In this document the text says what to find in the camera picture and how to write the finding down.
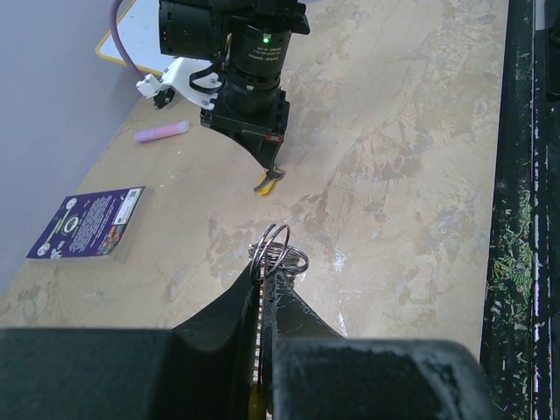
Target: table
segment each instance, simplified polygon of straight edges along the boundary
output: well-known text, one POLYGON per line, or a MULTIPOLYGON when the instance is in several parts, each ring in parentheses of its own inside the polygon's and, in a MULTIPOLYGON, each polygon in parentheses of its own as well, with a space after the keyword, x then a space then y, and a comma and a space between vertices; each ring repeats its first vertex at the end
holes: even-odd
POLYGON ((260 167, 200 127, 196 107, 140 101, 80 187, 155 188, 126 263, 27 263, 0 298, 0 326, 175 326, 287 222, 311 258, 296 290, 339 332, 478 354, 507 8, 309 4, 311 36, 294 36, 283 72, 287 173, 266 198, 251 191, 260 167), (132 140, 185 118, 185 135, 132 140))

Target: metal wire coil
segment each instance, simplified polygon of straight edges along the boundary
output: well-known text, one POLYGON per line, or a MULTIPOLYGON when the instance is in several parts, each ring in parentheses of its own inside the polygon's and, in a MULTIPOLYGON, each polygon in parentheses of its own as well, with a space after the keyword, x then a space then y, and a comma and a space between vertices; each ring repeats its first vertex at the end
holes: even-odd
POLYGON ((249 273, 255 280, 262 281, 278 269, 296 276, 309 268, 309 258, 305 252, 289 245, 290 226, 282 225, 271 234, 276 226, 276 224, 270 225, 261 240, 248 249, 248 256, 251 259, 249 273), (284 242, 274 241, 284 230, 286 231, 284 242))

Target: book cover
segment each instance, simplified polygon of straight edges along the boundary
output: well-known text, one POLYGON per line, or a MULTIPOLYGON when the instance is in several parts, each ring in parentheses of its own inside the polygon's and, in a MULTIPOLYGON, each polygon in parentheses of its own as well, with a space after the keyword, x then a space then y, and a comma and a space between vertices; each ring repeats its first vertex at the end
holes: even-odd
POLYGON ((60 260, 110 256, 145 187, 66 197, 27 258, 60 260))

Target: gray wall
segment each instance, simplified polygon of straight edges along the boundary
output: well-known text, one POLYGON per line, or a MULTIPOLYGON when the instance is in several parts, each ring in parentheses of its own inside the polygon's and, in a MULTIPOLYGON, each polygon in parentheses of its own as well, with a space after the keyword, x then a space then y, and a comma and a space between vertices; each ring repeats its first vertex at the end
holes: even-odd
POLYGON ((0 13, 0 292, 139 98, 125 67, 95 55, 110 3, 22 0, 0 13))

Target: white connector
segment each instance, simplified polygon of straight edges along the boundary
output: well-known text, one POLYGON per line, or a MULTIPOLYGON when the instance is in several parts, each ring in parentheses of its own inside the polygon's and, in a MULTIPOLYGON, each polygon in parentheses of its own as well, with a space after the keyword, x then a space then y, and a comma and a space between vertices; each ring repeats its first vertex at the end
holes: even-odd
POLYGON ((153 98, 156 96, 162 88, 162 84, 159 82, 158 78, 153 74, 149 73, 136 84, 136 89, 142 94, 144 98, 153 98))

